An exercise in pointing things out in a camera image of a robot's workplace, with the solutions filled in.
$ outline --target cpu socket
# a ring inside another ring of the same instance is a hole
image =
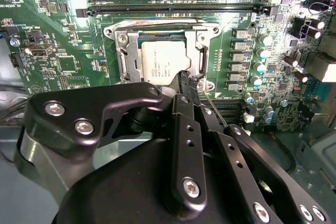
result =
[[[164,86],[181,70],[204,79],[210,40],[220,30],[199,19],[139,19],[106,27],[104,35],[116,43],[122,83]]]

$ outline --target black mechanical arm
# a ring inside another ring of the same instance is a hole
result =
[[[41,93],[27,105],[18,170],[60,204],[54,224],[331,223],[239,126],[200,103],[197,80]],[[152,139],[95,170],[95,150]]]

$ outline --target screw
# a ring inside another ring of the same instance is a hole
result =
[[[257,214],[260,220],[262,220],[264,223],[269,223],[269,215],[266,209],[259,203],[254,203],[253,205],[254,212]]]
[[[121,34],[118,36],[118,42],[120,43],[120,45],[125,46],[128,42],[128,37],[125,34]]]
[[[51,102],[45,105],[44,107],[45,111],[52,116],[60,116],[63,115],[65,112],[65,108],[56,102]]]
[[[320,220],[322,220],[322,221],[326,220],[323,213],[321,213],[321,211],[319,209],[317,209],[317,207],[313,207],[313,212],[317,215],[317,217],[320,218]]]
[[[198,36],[197,36],[197,41],[198,42],[201,42],[201,41],[204,41],[205,40],[205,36],[204,36],[204,34],[199,34]]]
[[[208,109],[207,107],[204,108],[205,113],[207,113],[208,115],[212,114],[212,111],[210,109]]]
[[[281,102],[280,102],[280,105],[281,105],[282,107],[287,107],[287,106],[288,106],[288,102],[287,102],[287,100],[283,100],[283,101],[281,101]]]
[[[19,47],[20,46],[20,41],[16,38],[12,38],[12,39],[10,39],[9,44],[12,47]]]
[[[235,130],[235,132],[238,134],[238,135],[241,135],[242,133],[240,132],[240,130],[237,128],[237,127],[234,127],[233,128]]]
[[[80,120],[75,123],[75,129],[78,133],[89,135],[93,132],[93,125],[85,120]]]
[[[200,195],[200,189],[195,181],[191,179],[183,180],[184,191],[189,195],[189,197],[197,198]]]
[[[181,97],[181,100],[184,101],[185,103],[189,103],[189,100],[187,97]]]
[[[311,215],[311,213],[307,210],[307,208],[305,208],[303,205],[300,206],[300,210],[303,213],[303,216],[305,216],[305,218],[309,221],[313,220],[313,216]]]

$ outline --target motherboard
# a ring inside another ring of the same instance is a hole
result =
[[[333,0],[0,0],[0,39],[11,52],[0,56],[10,58],[29,95],[141,81],[161,87],[188,70],[204,103],[210,98],[228,123],[294,131],[302,127],[303,100],[325,99],[336,81],[326,79],[331,68],[315,72],[331,65],[319,45],[332,39],[322,35],[333,29],[333,6]]]

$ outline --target wire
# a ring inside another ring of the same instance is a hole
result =
[[[24,87],[20,86],[13,86],[13,85],[0,85],[0,91],[9,91],[9,92],[14,92],[18,94],[26,94],[26,90]]]
[[[271,137],[275,140],[275,142],[277,143],[277,145],[279,146],[279,148],[288,156],[289,158],[289,162],[290,165],[287,169],[285,169],[285,171],[287,173],[292,173],[295,171],[296,169],[296,160],[293,156],[293,154],[290,152],[290,150],[282,143],[282,141],[280,141],[279,138],[277,138],[274,134],[274,132],[270,132]]]
[[[322,2],[314,2],[314,3],[312,3],[312,4],[308,7],[308,11],[309,11],[309,13],[310,13],[311,15],[321,14],[321,13],[324,13],[325,11],[328,10],[328,9],[327,9],[327,10],[322,10],[322,11],[320,11],[320,12],[318,12],[318,13],[312,13],[311,10],[310,10],[310,8],[311,8],[313,5],[315,5],[315,4],[319,4],[319,5],[323,5],[323,6],[330,7],[330,5],[327,5],[327,4],[322,3]]]
[[[9,107],[8,109],[5,109],[0,113],[0,123],[10,119],[16,115],[19,115],[20,113],[23,113],[25,111],[25,106],[27,104],[27,100],[18,102],[14,104],[13,106]],[[14,162],[10,160],[5,153],[0,149],[0,156],[6,161],[7,163],[14,165]]]

